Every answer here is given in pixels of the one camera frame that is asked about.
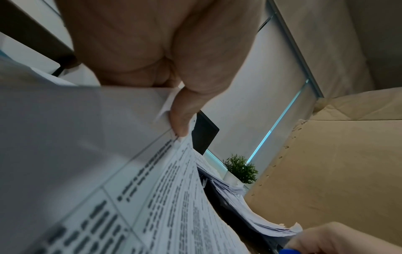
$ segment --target potted plant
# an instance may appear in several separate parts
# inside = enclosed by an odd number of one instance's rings
[[[258,171],[251,163],[246,163],[244,156],[233,155],[227,160],[222,161],[227,170],[232,173],[242,183],[251,184],[257,180]]]

